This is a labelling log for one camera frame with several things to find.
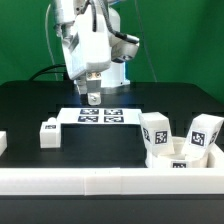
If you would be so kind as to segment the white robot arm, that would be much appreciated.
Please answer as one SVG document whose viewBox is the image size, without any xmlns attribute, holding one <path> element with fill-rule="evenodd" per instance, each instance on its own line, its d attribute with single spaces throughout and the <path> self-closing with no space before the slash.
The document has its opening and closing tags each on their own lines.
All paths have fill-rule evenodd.
<svg viewBox="0 0 224 224">
<path fill-rule="evenodd" d="M 123 64 L 132 60 L 139 38 L 120 31 L 111 7 L 121 0 L 51 0 L 67 74 L 89 105 L 101 103 L 103 89 L 124 85 Z"/>
</svg>

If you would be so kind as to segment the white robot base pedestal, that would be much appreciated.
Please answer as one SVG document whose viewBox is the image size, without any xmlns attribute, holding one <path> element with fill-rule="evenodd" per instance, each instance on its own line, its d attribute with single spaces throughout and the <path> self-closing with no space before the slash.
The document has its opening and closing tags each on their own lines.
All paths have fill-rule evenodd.
<svg viewBox="0 0 224 224">
<path fill-rule="evenodd" d="M 87 8 L 87 11 L 84 14 L 91 14 L 92 15 L 92 9 L 90 7 Z M 98 14 L 96 17 L 93 17 L 93 31 L 97 30 L 97 16 L 103 15 L 103 12 L 101 9 L 98 10 Z M 114 34 L 112 34 L 109 31 L 109 28 L 107 27 L 108 32 L 108 38 L 109 38 L 109 44 L 110 44 L 110 53 L 111 53 L 111 63 L 110 67 L 101 73 L 101 87 L 102 88 L 116 88 L 118 86 L 129 84 L 129 81 L 125 78 L 125 65 L 123 61 L 121 61 L 119 58 L 115 57 L 115 49 L 116 47 L 119 47 L 121 45 L 121 39 L 117 38 Z"/>
</svg>

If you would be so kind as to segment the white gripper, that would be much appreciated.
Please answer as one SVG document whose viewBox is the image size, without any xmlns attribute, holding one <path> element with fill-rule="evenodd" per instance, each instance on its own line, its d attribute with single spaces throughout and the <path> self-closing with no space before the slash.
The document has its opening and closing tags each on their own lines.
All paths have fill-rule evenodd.
<svg viewBox="0 0 224 224">
<path fill-rule="evenodd" d="M 101 73 L 111 63 L 110 44 L 105 20 L 97 16 L 97 30 L 93 31 L 91 14 L 79 15 L 72 26 L 73 39 L 70 44 L 63 41 L 63 53 L 67 72 L 71 80 L 86 74 L 85 80 L 77 80 L 80 95 L 87 93 L 88 104 L 101 103 Z"/>
</svg>

